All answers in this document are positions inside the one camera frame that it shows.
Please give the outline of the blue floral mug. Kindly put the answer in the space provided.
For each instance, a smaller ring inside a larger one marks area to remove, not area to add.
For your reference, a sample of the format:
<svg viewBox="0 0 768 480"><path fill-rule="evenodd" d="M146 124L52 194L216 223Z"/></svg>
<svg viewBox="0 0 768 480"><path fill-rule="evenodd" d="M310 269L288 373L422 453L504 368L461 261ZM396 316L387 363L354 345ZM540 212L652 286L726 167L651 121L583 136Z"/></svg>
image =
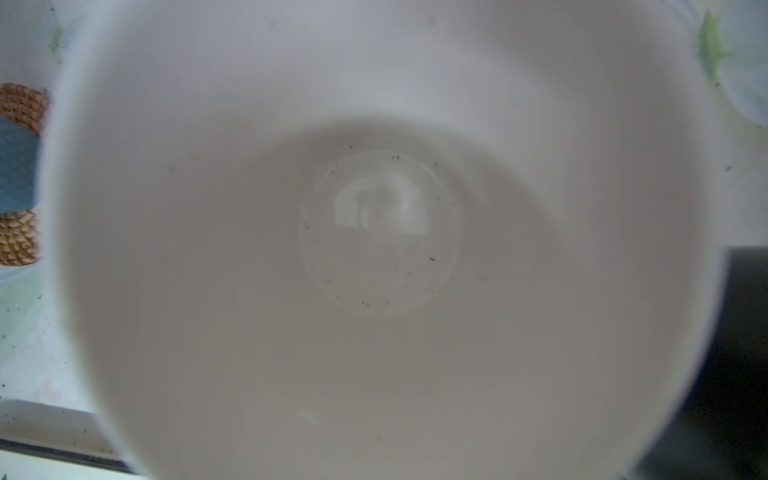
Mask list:
<svg viewBox="0 0 768 480"><path fill-rule="evenodd" d="M38 136L1 117L1 213L29 210L36 205Z"/></svg>

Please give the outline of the rattan wicker round coaster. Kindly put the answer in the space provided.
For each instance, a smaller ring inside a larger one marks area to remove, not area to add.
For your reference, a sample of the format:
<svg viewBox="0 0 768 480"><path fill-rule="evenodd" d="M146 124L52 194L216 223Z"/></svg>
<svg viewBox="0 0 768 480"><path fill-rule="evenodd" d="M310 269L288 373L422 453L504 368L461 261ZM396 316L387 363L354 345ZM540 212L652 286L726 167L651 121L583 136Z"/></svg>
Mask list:
<svg viewBox="0 0 768 480"><path fill-rule="evenodd" d="M30 87L1 85L1 265L41 258L36 175L48 98Z"/></svg>

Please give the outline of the white lilac handled mug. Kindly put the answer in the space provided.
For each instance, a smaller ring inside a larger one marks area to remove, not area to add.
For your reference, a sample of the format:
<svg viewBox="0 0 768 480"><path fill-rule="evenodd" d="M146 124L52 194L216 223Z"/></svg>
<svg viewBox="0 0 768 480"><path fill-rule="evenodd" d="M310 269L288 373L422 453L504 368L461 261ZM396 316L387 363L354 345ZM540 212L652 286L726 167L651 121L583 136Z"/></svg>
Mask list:
<svg viewBox="0 0 768 480"><path fill-rule="evenodd" d="M101 1L44 268L154 479L615 479L708 348L706 88L657 1Z"/></svg>

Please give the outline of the black mug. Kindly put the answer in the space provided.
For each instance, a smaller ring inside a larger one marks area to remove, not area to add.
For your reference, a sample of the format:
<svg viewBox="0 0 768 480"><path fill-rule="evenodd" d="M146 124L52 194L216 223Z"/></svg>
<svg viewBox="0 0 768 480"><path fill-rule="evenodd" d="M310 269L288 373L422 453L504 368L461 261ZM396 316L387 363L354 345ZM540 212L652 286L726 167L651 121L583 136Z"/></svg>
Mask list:
<svg viewBox="0 0 768 480"><path fill-rule="evenodd" d="M703 368L631 479L767 476L767 250L730 251L724 301Z"/></svg>

